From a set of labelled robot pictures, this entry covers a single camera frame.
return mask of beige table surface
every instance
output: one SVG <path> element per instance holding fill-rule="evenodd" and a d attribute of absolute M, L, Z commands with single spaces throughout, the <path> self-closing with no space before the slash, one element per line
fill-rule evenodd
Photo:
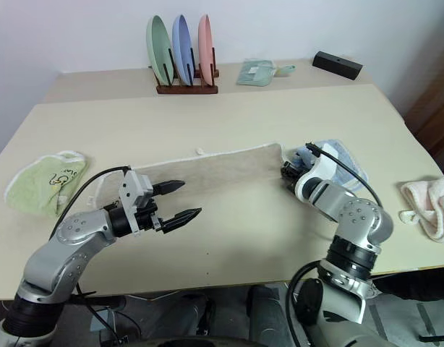
<path fill-rule="evenodd" d="M 371 77 L 364 69 L 353 81 L 313 67 L 312 62 L 307 59 L 277 61 L 276 64 L 278 66 L 292 64 L 296 67 L 296 71 L 289 77 L 274 77 L 272 82 L 265 87 L 236 85 L 235 81 L 242 64 L 219 64 L 217 69 L 221 76 L 215 80 L 219 94 L 372 83 Z M 155 96 L 157 95 L 152 69 L 76 72 L 60 75 L 54 86 L 47 92 L 43 103 Z M 169 98 L 172 95 L 159 95 L 159 97 Z"/>
<path fill-rule="evenodd" d="M 444 244 L 419 226 L 404 225 L 402 182 L 441 171 L 403 119 L 371 84 L 124 98 L 37 105 L 0 155 L 0 299 L 14 296 L 28 257 L 54 219 L 25 215 L 4 204 L 6 185 L 21 167 L 60 150 L 87 155 L 83 177 L 112 166 L 133 166 L 240 150 L 279 141 L 286 147 L 339 138 L 357 157 L 394 220 L 375 272 L 444 265 Z M 360 192 L 360 196 L 369 197 Z M 299 203 L 280 181 L 235 184 L 214 194 L 157 199 L 169 217 L 203 212 L 184 228 L 124 237 L 87 267 L 85 291 L 122 294 L 288 280 L 304 263 L 325 256 L 336 225 Z M 74 211 L 86 210 L 87 197 Z"/>

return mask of green plate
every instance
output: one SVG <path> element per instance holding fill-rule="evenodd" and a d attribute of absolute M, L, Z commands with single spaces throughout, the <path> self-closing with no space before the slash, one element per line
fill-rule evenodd
<path fill-rule="evenodd" d="M 171 41 L 169 40 L 169 35 L 163 20 L 159 16 L 154 16 L 147 25 L 148 58 L 150 59 L 151 67 L 156 77 L 163 85 L 168 84 L 164 64 L 166 64 L 171 82 L 174 77 L 174 67 L 169 56 L 170 47 Z"/>

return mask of black box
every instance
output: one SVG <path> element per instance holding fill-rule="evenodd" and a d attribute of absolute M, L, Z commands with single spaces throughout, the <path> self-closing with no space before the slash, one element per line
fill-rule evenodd
<path fill-rule="evenodd" d="M 353 61 L 343 59 L 338 56 L 333 56 L 322 51 L 315 54 L 312 65 L 334 74 L 347 77 L 351 80 L 355 80 L 357 78 L 360 70 L 363 67 L 361 64 L 354 63 Z"/>

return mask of light green dustpan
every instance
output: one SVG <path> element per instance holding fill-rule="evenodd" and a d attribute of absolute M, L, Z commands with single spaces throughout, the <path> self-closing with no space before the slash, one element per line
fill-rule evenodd
<path fill-rule="evenodd" d="M 276 68 L 270 60 L 246 60 L 236 83 L 264 87 L 272 82 L 274 76 L 286 76 L 294 70 L 296 70 L 294 65 Z"/>

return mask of plate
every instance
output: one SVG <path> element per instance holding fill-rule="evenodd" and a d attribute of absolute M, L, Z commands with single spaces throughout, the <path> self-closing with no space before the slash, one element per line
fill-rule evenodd
<path fill-rule="evenodd" d="M 198 51 L 200 53 L 201 73 L 206 83 L 213 85 L 210 65 L 213 63 L 213 36 L 210 33 L 209 16 L 201 17 L 198 25 Z"/>
<path fill-rule="evenodd" d="M 159 16 L 154 16 L 147 25 L 148 58 L 156 77 L 163 85 L 168 85 L 164 64 L 166 64 L 171 82 L 174 77 L 174 67 L 172 66 L 171 56 L 169 56 L 170 48 L 171 41 L 163 20 Z"/>
<path fill-rule="evenodd" d="M 182 82 L 191 85 L 190 78 L 193 80 L 193 60 L 192 60 L 192 39 L 188 31 L 187 21 L 183 15 L 174 20 L 172 26 L 172 46 L 174 48 L 174 63 L 176 65 Z"/>

